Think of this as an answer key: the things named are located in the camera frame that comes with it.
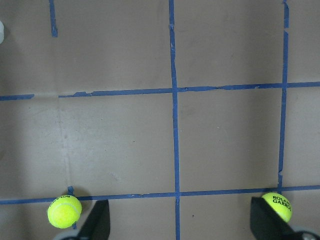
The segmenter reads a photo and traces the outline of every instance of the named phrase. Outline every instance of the ball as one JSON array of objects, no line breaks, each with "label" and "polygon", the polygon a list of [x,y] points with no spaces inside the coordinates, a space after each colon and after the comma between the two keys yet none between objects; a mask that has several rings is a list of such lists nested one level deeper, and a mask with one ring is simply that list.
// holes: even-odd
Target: ball
[{"label": "ball", "polygon": [[63,195],[50,204],[47,214],[54,227],[66,229],[79,220],[81,211],[81,203],[76,197]]},{"label": "ball", "polygon": [[288,199],[278,193],[269,192],[262,198],[272,207],[272,209],[288,223],[292,216],[292,207]]}]

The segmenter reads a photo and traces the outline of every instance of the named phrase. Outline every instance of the yellow tennis ball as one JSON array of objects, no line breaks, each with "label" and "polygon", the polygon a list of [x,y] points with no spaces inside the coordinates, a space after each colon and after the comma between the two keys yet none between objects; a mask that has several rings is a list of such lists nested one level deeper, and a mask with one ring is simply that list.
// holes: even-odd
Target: yellow tennis ball
[{"label": "yellow tennis ball", "polygon": [[269,192],[262,198],[272,207],[272,209],[287,223],[292,216],[292,207],[288,199],[278,193]]},{"label": "yellow tennis ball", "polygon": [[71,195],[56,198],[48,208],[49,222],[56,228],[66,229],[79,220],[82,206],[79,200]]}]

